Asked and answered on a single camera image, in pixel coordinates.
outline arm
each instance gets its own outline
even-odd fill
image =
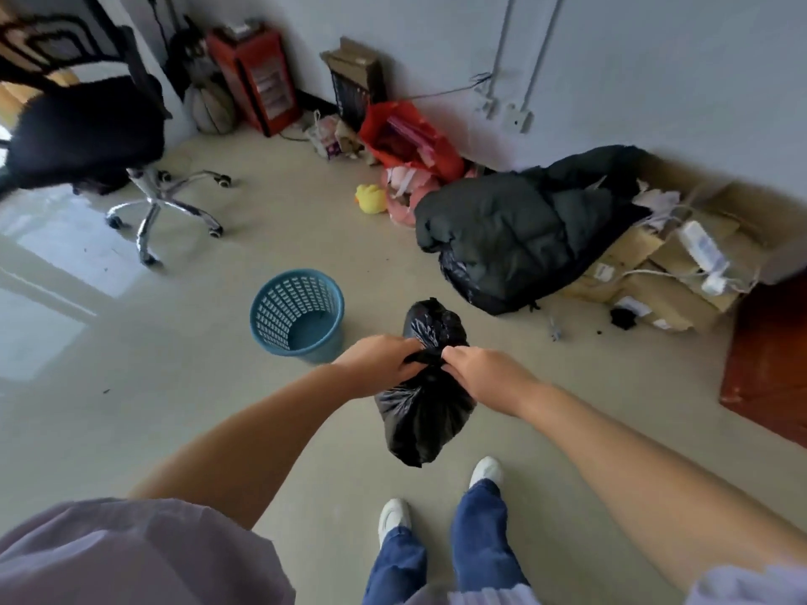
[[[416,339],[376,335],[358,341],[263,401],[227,418],[154,469],[129,498],[179,498],[220,511],[251,529],[323,422],[350,399],[414,377],[404,365]]]
[[[509,356],[446,348],[444,368],[477,401],[526,420],[575,464],[628,537],[681,590],[720,565],[807,566],[807,536],[753,498]]]

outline chrome chair base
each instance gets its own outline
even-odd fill
[[[162,208],[174,208],[188,216],[194,216],[202,219],[207,225],[207,233],[214,238],[220,238],[224,234],[224,228],[219,222],[213,218],[209,213],[200,210],[194,205],[180,202],[174,196],[185,189],[188,184],[195,182],[201,178],[210,177],[216,181],[220,187],[229,188],[232,186],[232,178],[226,174],[219,174],[218,172],[211,172],[210,170],[202,170],[195,172],[186,178],[178,181],[173,181],[171,175],[164,170],[157,170],[154,166],[149,165],[145,168],[127,169],[129,178],[137,185],[145,195],[144,199],[137,199],[134,202],[126,202],[124,204],[116,205],[106,212],[106,224],[113,229],[122,229],[127,225],[119,216],[118,212],[125,210],[131,205],[139,205],[148,203],[148,213],[146,214],[140,226],[137,229],[137,253],[140,258],[140,263],[144,265],[154,265],[157,261],[154,255],[148,251],[148,236],[151,233],[154,222],[160,214]]]

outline blue jeans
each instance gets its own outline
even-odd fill
[[[507,506],[491,480],[465,493],[451,525],[457,589],[508,590],[529,582],[507,543]],[[405,527],[389,531],[369,572],[362,605],[399,605],[426,585],[426,548]]]

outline wooden cabinet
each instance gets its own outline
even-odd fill
[[[807,274],[741,304],[720,403],[807,447]]]

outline yellow rubber duck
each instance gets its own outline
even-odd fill
[[[365,214],[378,214],[387,209],[387,193],[377,184],[359,184],[356,203]]]

